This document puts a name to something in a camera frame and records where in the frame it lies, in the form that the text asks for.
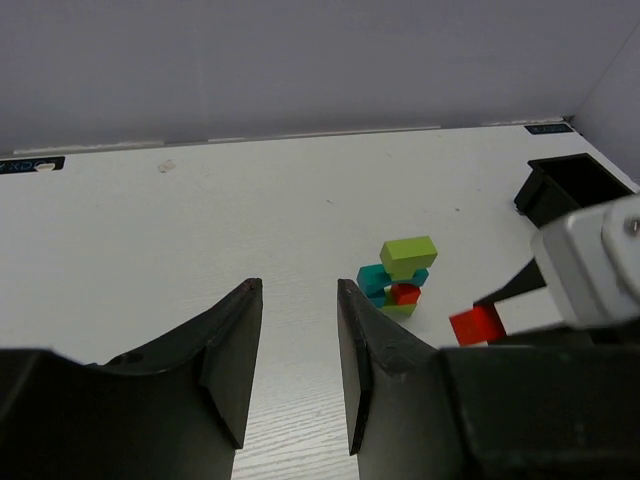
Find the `gray wall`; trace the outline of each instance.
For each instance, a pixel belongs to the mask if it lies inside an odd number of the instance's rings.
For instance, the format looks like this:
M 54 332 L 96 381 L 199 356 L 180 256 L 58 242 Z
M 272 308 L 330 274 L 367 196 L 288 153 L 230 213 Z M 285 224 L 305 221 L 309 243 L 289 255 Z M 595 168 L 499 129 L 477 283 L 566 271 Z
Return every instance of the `gray wall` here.
M 636 183 L 640 181 L 640 28 L 573 120 Z
M 5 0 L 0 151 L 571 115 L 638 0 Z

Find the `open container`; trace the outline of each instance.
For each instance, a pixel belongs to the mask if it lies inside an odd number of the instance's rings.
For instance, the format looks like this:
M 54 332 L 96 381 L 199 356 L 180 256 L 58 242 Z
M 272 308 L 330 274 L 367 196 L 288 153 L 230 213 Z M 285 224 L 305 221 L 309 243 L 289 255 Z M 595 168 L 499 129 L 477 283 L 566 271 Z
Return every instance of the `open container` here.
M 514 201 L 538 228 L 574 210 L 635 193 L 587 153 L 527 163 L 533 171 Z

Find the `tabletop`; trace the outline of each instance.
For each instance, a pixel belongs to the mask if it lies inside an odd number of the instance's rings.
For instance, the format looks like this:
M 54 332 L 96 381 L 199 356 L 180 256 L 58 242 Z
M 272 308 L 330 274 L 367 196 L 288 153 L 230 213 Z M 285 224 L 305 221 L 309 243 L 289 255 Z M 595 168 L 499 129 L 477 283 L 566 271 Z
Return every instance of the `tabletop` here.
M 379 263 L 386 240 L 430 235 L 439 256 L 401 323 L 456 345 L 448 317 L 531 258 L 535 229 L 513 205 L 527 160 L 583 152 L 636 190 L 579 134 L 522 126 L 92 152 L 60 171 L 2 175 L 0 343 L 106 362 L 260 277 L 233 478 L 354 480 L 337 279 Z M 559 320 L 544 290 L 499 311 L 508 331 Z

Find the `stack of blocks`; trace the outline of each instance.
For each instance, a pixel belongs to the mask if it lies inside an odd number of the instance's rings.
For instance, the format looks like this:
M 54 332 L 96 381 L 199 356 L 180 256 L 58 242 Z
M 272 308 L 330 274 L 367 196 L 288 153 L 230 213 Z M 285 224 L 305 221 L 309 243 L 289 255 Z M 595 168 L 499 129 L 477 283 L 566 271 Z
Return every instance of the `stack of blocks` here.
M 385 242 L 381 264 L 362 267 L 358 286 L 385 313 L 411 315 L 420 298 L 420 287 L 429 277 L 438 251 L 430 237 Z

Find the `red block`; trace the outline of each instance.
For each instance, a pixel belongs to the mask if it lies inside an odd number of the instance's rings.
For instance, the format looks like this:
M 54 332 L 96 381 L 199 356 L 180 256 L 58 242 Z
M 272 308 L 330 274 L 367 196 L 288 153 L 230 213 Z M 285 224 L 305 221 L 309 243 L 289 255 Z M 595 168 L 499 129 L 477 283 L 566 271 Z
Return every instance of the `red block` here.
M 461 347 L 491 342 L 507 335 L 493 305 L 473 307 L 449 317 L 449 320 Z
M 391 295 L 396 305 L 415 305 L 420 298 L 420 288 L 408 283 L 391 285 Z

